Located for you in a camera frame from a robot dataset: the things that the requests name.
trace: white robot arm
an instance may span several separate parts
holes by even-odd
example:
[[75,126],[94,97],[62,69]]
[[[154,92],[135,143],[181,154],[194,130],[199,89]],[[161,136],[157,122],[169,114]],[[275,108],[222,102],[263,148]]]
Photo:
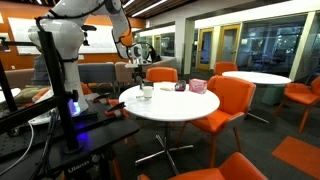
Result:
[[79,48],[84,41],[81,27],[90,14],[109,16],[113,25],[113,41],[121,58],[141,57],[141,45],[132,44],[130,22],[120,0],[60,0],[45,16],[37,18],[37,26],[31,27],[28,33],[31,41],[41,47],[38,31],[52,32],[55,46],[63,62],[62,68],[65,69],[65,89],[70,92],[78,91],[80,112],[86,110],[88,104],[83,97],[77,60]]

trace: table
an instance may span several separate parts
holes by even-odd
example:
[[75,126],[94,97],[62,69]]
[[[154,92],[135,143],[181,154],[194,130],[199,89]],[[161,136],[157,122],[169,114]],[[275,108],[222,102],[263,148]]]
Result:
[[[291,82],[291,79],[283,76],[278,76],[278,75],[268,74],[268,73],[260,73],[260,72],[228,71],[228,72],[222,73],[222,75],[240,78],[255,84],[280,85],[280,84],[288,84]],[[252,113],[248,113],[248,115],[255,117],[256,119],[259,119],[261,121],[264,121],[266,123],[269,123],[269,121],[259,116],[253,115]]]
[[[19,88],[13,88],[11,89],[12,97],[17,96],[21,92],[21,89]],[[6,101],[6,98],[4,97],[2,89],[0,90],[0,103]]]
[[[97,95],[86,95],[87,99],[93,99],[97,97]],[[86,157],[90,153],[101,153],[110,149],[114,143],[117,143],[139,131],[139,126],[134,121],[129,120],[112,120],[112,121],[104,121],[101,119],[102,117],[108,118],[105,116],[105,111],[108,109],[107,106],[105,108],[96,109],[98,111],[98,119],[90,119],[87,118],[85,120],[77,120],[74,121],[74,125],[76,129],[84,128],[88,123],[95,122],[97,125],[92,126],[92,128],[86,129],[85,131],[78,130],[78,140],[84,146],[83,149],[75,154],[65,155],[61,153],[62,148],[65,147],[65,140],[63,138],[55,139],[50,153],[50,165],[53,170],[64,169],[64,166],[69,163],[76,162],[75,159],[79,159],[80,157]],[[25,133],[25,137],[29,140],[31,133]],[[21,177],[25,177],[27,179],[31,177],[33,173],[36,163],[38,163],[40,156],[42,153],[42,147],[33,147],[29,151],[26,158],[15,166],[12,170],[4,174],[0,177],[0,179],[21,179]],[[0,160],[0,171],[9,167],[13,162],[15,162],[18,158],[20,158],[21,154],[14,154],[8,158],[3,158]],[[106,177],[110,174],[107,171],[108,163],[105,163],[105,168],[102,168],[103,173],[105,173]]]
[[171,158],[170,151],[192,148],[193,146],[170,148],[168,143],[170,139],[168,123],[205,117],[219,107],[220,101],[211,91],[206,91],[204,94],[197,94],[189,91],[188,85],[183,92],[161,90],[162,87],[174,88],[174,85],[175,83],[169,82],[154,83],[152,98],[149,99],[140,98],[143,92],[139,86],[135,86],[124,91],[120,95],[119,101],[125,102],[125,109],[132,114],[148,120],[165,122],[164,141],[162,141],[159,135],[156,136],[163,150],[137,160],[136,165],[165,153],[175,174],[178,175],[179,172]]

